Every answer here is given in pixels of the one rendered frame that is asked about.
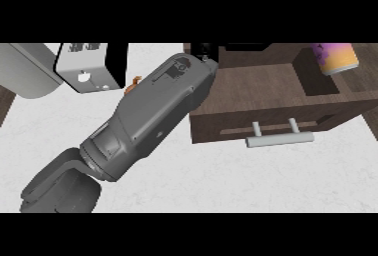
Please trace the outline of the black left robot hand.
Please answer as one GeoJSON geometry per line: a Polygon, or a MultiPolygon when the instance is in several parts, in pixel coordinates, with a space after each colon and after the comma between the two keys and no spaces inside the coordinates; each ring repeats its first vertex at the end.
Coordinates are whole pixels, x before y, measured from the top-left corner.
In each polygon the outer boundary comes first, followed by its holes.
{"type": "Polygon", "coordinates": [[[218,61],[218,44],[217,43],[192,43],[190,54],[200,60],[208,59],[218,61]]]}

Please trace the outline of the dark wooden drawer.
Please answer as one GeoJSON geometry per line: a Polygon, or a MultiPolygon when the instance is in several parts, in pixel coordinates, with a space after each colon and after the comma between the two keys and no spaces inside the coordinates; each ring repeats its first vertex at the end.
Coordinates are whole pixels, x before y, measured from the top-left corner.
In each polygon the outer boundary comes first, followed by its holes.
{"type": "Polygon", "coordinates": [[[339,74],[320,73],[304,43],[271,43],[262,51],[218,47],[218,71],[209,96],[192,115],[311,106],[336,114],[378,105],[378,92],[353,92],[339,74]]]}
{"type": "Polygon", "coordinates": [[[301,131],[327,131],[378,106],[378,99],[264,110],[189,115],[192,143],[245,139],[257,122],[262,135],[291,132],[289,118],[301,131]]]}

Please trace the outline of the dark wooden drawer front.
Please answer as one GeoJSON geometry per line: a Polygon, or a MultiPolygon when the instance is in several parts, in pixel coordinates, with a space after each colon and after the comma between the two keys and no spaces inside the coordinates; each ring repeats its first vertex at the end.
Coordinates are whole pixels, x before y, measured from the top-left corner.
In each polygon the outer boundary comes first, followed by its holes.
{"type": "Polygon", "coordinates": [[[262,135],[291,132],[289,118],[301,131],[327,131],[378,106],[378,99],[264,110],[189,115],[192,143],[245,139],[257,122],[262,135]]]}

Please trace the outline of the purple and orange can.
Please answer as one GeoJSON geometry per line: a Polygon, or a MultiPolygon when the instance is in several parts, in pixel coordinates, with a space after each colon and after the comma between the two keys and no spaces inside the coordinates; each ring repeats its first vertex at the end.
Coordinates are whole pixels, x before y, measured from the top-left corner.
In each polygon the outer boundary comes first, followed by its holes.
{"type": "Polygon", "coordinates": [[[311,43],[311,50],[322,73],[329,76],[358,66],[350,43],[311,43]]]}

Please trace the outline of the small orange object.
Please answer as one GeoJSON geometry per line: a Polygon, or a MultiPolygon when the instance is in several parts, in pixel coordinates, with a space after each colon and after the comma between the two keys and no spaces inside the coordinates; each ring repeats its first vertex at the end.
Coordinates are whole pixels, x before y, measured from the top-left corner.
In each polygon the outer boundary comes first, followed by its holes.
{"type": "Polygon", "coordinates": [[[135,76],[133,78],[133,83],[128,85],[128,87],[125,88],[124,90],[124,95],[128,94],[128,92],[134,89],[134,87],[137,86],[138,84],[138,81],[141,80],[141,76],[135,76]]]}

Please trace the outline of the white toaster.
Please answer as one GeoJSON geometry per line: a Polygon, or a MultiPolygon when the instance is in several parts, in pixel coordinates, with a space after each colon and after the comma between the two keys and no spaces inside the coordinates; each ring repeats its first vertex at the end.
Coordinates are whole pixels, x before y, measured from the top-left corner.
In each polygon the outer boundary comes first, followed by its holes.
{"type": "Polygon", "coordinates": [[[125,86],[127,43],[62,43],[54,73],[78,93],[125,86]]]}

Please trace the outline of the grey rounded appliance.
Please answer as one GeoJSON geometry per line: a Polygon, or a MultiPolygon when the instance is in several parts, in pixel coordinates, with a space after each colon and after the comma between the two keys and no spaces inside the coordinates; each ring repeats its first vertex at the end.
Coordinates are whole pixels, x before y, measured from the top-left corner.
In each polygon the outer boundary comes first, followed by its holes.
{"type": "Polygon", "coordinates": [[[25,99],[50,94],[63,83],[54,60],[42,43],[0,43],[0,85],[25,99]]]}

